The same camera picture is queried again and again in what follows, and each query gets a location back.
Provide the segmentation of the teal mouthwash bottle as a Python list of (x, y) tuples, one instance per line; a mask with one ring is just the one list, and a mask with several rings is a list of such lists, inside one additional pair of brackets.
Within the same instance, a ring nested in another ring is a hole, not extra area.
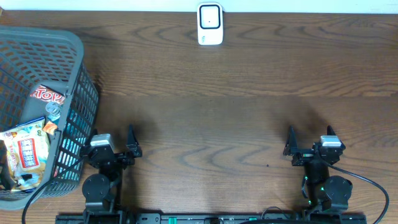
[(55, 123), (58, 121), (61, 117), (62, 113), (62, 105), (56, 103), (56, 102), (49, 102), (45, 106), (45, 110), (48, 113), (48, 119)]

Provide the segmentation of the cream snack bag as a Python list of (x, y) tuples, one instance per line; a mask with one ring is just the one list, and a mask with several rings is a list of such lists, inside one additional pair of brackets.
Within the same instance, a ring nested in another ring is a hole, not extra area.
[(25, 192), (40, 185), (50, 149), (44, 124), (42, 116), (1, 133), (6, 148), (6, 171), (2, 178), (6, 190)]

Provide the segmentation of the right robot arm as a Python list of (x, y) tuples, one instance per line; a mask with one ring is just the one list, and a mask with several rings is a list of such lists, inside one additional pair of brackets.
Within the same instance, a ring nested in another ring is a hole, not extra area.
[(348, 209), (351, 181), (329, 173), (330, 166), (340, 160), (345, 149), (331, 126), (311, 148), (300, 148), (293, 127), (288, 128), (283, 155), (292, 158), (293, 166), (304, 168), (302, 195), (308, 199), (308, 213), (341, 213)]

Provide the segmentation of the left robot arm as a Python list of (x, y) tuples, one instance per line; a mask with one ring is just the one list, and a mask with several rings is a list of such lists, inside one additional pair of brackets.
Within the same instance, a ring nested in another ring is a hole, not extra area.
[(123, 171), (142, 157), (142, 149), (133, 130), (127, 132), (127, 150), (115, 152), (110, 134), (93, 133), (88, 145), (81, 151), (90, 166), (98, 169), (83, 183), (85, 197), (84, 223), (135, 223), (135, 215), (121, 205)]

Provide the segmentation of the white barcode scanner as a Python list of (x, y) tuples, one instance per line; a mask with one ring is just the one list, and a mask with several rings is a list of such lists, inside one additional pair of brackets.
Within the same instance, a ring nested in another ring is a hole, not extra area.
[(223, 8), (217, 2), (203, 2), (197, 7), (197, 39), (200, 45), (223, 42)]

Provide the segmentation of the small orange snack packet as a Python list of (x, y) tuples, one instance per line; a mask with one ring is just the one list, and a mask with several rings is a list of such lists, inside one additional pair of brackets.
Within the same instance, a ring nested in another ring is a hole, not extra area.
[(54, 135), (55, 134), (55, 132), (56, 132), (56, 130), (58, 129), (58, 126), (55, 124), (55, 123), (53, 123), (53, 122), (51, 122), (51, 121), (48, 121), (46, 124), (45, 124), (45, 126), (43, 127), (43, 131), (45, 132), (45, 133), (47, 133), (47, 134), (49, 134), (49, 135)]

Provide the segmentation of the red Top candy bar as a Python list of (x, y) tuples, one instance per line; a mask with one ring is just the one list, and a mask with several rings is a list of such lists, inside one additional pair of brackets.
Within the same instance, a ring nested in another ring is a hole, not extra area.
[(44, 86), (39, 85), (31, 94), (30, 97), (36, 98), (38, 100), (47, 102), (47, 103), (57, 103), (59, 105), (63, 105), (65, 102), (65, 97), (63, 94), (56, 92), (55, 90)]

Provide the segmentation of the grey plastic basket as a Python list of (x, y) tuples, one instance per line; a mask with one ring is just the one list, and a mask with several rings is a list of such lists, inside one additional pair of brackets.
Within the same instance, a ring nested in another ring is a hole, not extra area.
[(83, 57), (71, 32), (1, 26), (1, 131), (48, 115), (46, 103), (31, 96), (40, 85), (65, 97), (44, 181), (75, 163), (95, 125), (98, 92)]

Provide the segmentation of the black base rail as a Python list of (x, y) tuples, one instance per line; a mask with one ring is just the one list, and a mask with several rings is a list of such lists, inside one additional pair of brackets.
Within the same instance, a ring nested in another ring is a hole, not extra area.
[(126, 224), (239, 224), (239, 223), (366, 223), (364, 215), (316, 215), (305, 220), (298, 216), (282, 213), (266, 213), (264, 215), (182, 215), (138, 213), (120, 215), (58, 215), (55, 223), (126, 223)]

